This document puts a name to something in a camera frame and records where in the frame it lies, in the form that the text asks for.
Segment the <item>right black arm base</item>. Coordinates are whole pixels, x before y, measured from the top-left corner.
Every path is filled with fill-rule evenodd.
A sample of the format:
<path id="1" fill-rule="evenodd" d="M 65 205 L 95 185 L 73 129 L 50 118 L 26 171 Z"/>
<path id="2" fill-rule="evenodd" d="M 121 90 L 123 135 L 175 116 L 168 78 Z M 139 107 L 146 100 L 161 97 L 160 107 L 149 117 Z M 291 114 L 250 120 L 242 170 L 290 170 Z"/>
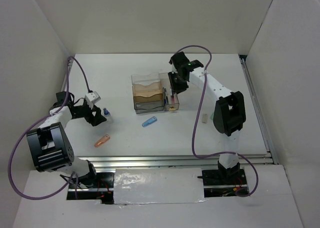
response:
<path id="1" fill-rule="evenodd" d="M 247 185 L 244 169 L 227 178 L 218 169 L 202 170 L 197 178 L 202 180 L 205 188 L 232 188 Z"/>

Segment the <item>orange transparent case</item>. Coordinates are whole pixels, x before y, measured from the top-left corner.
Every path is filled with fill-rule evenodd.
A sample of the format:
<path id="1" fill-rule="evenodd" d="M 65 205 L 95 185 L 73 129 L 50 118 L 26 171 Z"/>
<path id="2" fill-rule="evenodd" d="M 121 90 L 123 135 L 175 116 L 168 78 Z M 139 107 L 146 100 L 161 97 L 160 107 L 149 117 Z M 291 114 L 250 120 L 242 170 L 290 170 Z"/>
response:
<path id="1" fill-rule="evenodd" d="M 104 143 L 106 143 L 108 140 L 110 139 L 110 136 L 108 134 L 105 134 L 104 136 L 102 136 L 97 142 L 95 142 L 94 146 L 100 147 L 101 145 L 103 145 Z"/>

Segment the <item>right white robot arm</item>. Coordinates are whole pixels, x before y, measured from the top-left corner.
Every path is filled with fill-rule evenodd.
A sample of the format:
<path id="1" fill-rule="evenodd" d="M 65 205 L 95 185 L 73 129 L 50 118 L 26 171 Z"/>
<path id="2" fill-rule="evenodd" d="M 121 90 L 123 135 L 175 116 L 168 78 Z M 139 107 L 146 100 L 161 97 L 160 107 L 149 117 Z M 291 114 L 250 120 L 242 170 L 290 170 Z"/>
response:
<path id="1" fill-rule="evenodd" d="M 202 89 L 198 111 L 192 131 L 191 150 L 193 155 L 199 159 L 214 156 L 197 155 L 195 149 L 195 138 L 197 125 L 205 95 L 207 94 L 213 104 L 213 125 L 220 133 L 220 141 L 223 151 L 216 153 L 218 160 L 218 178 L 223 184 L 230 184 L 240 170 L 238 157 L 240 130 L 246 121 L 244 96 L 241 92 L 233 92 L 223 86 L 212 75 L 207 68 L 198 60 L 190 61 L 188 58 L 171 58 L 172 72 L 168 73 L 171 90 L 175 94 L 182 93 L 188 89 L 188 82 Z"/>

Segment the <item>small blue cap bottle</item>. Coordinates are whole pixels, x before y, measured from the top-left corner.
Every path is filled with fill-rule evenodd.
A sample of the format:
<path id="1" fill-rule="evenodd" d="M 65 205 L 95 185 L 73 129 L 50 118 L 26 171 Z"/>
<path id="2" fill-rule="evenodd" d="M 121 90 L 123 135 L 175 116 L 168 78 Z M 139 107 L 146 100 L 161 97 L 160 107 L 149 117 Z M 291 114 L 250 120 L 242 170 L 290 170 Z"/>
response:
<path id="1" fill-rule="evenodd" d="M 113 122 L 113 118 L 111 116 L 111 113 L 106 108 L 103 109 L 103 115 L 105 116 L 107 123 Z"/>

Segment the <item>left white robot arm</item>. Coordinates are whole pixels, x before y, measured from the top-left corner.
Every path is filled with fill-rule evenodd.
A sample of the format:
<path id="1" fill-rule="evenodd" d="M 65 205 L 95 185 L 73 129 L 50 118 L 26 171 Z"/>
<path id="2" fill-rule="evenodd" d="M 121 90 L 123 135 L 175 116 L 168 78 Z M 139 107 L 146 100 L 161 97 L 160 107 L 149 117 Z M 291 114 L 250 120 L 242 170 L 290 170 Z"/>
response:
<path id="1" fill-rule="evenodd" d="M 93 127 L 105 122 L 101 109 L 96 106 L 100 96 L 90 91 L 82 105 L 76 106 L 74 95 L 65 91 L 56 94 L 57 102 L 49 117 L 36 129 L 26 134 L 34 167 L 39 172 L 62 172 L 78 175 L 78 182 L 87 188 L 97 185 L 99 176 L 93 164 L 75 156 L 65 128 L 74 119 L 85 119 Z"/>

